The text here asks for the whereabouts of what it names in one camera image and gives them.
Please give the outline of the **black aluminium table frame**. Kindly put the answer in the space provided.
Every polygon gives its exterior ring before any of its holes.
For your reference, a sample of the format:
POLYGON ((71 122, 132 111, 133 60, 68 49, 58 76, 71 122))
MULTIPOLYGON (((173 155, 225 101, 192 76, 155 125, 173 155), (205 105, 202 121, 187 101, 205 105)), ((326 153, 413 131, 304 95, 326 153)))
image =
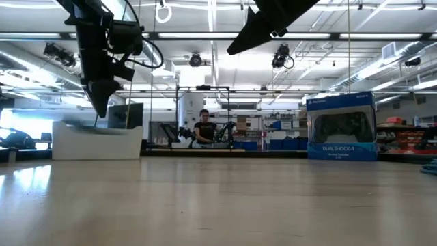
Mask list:
MULTIPOLYGON (((200 149, 158 149, 142 150, 140 157, 199 157, 199 158, 252 158, 252 159, 306 159, 306 152, 289 151, 289 152, 245 152, 244 150, 200 150, 200 149)), ((51 150, 19 150, 16 153, 16 161, 36 161, 49 160, 52 158, 51 150)), ((389 154, 382 153, 378 155, 379 161, 412 163, 422 165, 430 163, 437 159, 437 155, 432 154, 389 154)))

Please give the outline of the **teal object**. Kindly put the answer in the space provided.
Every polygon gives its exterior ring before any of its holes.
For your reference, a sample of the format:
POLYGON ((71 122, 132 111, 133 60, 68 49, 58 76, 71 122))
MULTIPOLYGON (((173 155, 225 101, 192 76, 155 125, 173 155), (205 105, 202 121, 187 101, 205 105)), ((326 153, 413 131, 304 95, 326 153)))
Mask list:
POLYGON ((432 159, 430 163, 423 165, 420 172, 437 176, 437 159, 432 159))

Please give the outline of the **shelf with red items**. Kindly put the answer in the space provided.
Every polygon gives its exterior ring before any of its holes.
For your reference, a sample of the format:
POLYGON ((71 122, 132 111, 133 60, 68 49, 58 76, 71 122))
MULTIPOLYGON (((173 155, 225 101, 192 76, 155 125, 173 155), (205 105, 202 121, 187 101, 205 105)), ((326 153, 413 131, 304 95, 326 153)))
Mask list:
POLYGON ((422 122, 415 117, 407 124, 399 117, 377 125, 379 153, 437 155, 437 122, 422 122))

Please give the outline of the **white plastic bin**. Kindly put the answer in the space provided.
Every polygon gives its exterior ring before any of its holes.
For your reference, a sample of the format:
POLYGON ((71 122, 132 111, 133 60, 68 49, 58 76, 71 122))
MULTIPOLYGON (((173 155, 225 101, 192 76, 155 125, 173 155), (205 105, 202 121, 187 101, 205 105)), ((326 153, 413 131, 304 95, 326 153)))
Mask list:
POLYGON ((140 157, 143 127, 94 128, 53 122, 52 159, 122 160, 140 157))

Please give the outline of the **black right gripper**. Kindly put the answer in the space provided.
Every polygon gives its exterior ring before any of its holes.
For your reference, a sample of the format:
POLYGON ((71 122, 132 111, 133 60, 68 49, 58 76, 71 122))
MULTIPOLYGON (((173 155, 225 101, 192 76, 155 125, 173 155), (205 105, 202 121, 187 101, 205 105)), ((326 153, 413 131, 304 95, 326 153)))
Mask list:
POLYGON ((319 0, 255 0, 259 11, 248 8, 246 25, 227 49, 236 55, 287 33, 287 28, 319 0))

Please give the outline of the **person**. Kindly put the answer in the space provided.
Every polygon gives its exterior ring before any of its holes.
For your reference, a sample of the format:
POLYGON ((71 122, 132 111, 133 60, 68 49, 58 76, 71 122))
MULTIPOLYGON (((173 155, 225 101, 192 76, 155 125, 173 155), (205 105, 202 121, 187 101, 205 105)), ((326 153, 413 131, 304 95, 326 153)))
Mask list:
POLYGON ((217 124, 209 121, 209 111, 202 109, 199 112, 200 121, 195 123, 195 141, 194 148, 212 148, 214 145, 214 134, 217 130, 217 124))

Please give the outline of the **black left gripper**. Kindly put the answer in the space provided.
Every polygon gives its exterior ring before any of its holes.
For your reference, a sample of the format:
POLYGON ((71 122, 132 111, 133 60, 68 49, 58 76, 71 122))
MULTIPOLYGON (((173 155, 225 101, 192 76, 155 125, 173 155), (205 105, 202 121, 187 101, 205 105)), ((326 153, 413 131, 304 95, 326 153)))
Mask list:
POLYGON ((109 50, 109 25, 82 23, 76 26, 81 59, 81 84, 100 118, 105 118, 109 98, 121 90, 115 77, 131 81, 135 70, 126 66, 131 54, 115 54, 109 50))

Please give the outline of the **black background rig frame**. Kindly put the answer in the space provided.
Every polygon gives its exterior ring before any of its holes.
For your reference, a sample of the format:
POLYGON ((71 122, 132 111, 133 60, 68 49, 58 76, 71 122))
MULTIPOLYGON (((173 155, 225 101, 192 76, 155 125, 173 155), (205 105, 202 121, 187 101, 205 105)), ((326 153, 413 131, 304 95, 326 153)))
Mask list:
POLYGON ((214 135, 214 145, 215 148, 229 148, 230 150, 234 146, 234 138, 232 135, 232 129, 235 123, 231 121, 230 116, 230 88, 229 87, 214 87, 209 85, 198 85, 195 87, 190 86, 177 86, 175 90, 175 103, 176 103, 176 120, 178 123, 178 100, 184 93, 212 93, 220 94, 223 90, 227 91, 227 123, 224 124, 223 128, 220 128, 218 132, 214 135))

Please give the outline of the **black curved object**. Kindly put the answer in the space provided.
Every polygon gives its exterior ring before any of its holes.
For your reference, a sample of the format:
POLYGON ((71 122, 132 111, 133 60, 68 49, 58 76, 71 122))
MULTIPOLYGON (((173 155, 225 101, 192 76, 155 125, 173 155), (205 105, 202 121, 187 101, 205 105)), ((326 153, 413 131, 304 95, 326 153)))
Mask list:
POLYGON ((36 143, 34 139, 27 133, 14 128, 0 127, 0 132, 6 131, 8 134, 5 138, 0 136, 0 147, 16 148, 19 150, 35 150, 36 143))

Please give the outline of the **black monitor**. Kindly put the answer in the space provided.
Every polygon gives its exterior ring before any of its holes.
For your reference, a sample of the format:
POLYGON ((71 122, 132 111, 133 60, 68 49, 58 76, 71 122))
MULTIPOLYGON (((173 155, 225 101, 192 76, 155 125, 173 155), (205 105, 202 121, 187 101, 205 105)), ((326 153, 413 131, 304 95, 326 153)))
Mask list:
POLYGON ((143 103, 109 107, 107 117, 108 128, 134 129, 143 126, 143 103))

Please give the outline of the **shelf with blue bins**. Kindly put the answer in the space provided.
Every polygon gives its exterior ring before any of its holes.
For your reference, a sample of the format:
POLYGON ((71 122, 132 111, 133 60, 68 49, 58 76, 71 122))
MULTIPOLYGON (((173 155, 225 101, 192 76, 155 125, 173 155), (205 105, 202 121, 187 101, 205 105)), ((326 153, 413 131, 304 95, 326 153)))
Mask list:
POLYGON ((264 118, 263 130, 266 151, 307 149, 306 119, 298 119, 293 115, 272 115, 264 118))

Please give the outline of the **blue DualShock controller box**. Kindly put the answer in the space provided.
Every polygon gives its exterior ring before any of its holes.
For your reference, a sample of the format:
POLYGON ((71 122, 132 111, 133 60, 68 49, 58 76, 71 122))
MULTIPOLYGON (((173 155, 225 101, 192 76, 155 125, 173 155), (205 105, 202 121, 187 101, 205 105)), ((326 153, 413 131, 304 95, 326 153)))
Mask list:
POLYGON ((307 101, 309 159, 376 161, 376 102, 373 92, 307 101))

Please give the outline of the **white cylindrical column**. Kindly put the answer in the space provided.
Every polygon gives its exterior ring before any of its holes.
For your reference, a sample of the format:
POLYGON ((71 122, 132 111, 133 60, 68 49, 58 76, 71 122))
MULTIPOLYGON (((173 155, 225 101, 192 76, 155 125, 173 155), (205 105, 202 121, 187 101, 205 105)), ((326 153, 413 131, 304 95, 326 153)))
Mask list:
POLYGON ((190 132, 200 121, 199 112, 204 106, 204 95, 200 93, 184 93, 178 100, 178 124, 190 132))

